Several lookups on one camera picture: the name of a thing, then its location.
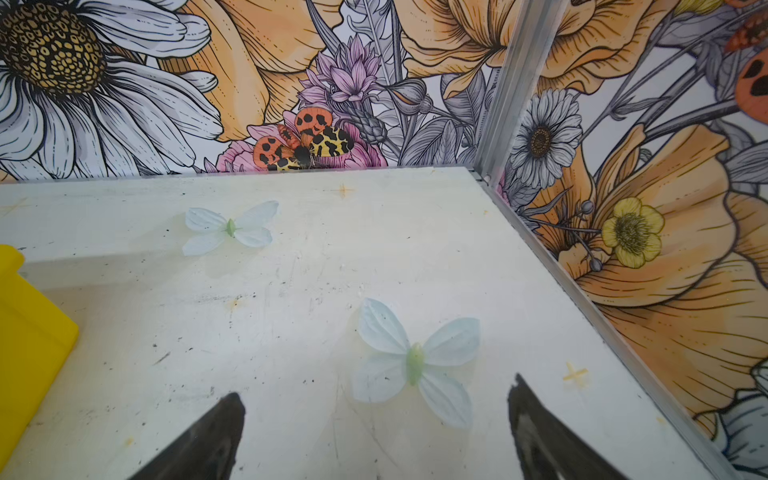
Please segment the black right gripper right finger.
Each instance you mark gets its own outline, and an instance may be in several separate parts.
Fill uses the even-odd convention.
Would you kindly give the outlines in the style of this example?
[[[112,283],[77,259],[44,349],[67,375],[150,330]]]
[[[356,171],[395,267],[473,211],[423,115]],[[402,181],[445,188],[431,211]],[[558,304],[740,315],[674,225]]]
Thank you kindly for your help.
[[[626,479],[551,413],[520,374],[515,376],[507,404],[510,430],[525,479]]]

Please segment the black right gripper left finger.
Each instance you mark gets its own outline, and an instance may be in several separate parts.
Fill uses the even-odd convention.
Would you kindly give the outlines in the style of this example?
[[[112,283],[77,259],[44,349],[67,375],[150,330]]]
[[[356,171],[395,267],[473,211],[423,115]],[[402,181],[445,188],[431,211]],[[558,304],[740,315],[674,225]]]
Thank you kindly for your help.
[[[130,479],[229,479],[245,415],[240,395],[227,394]]]

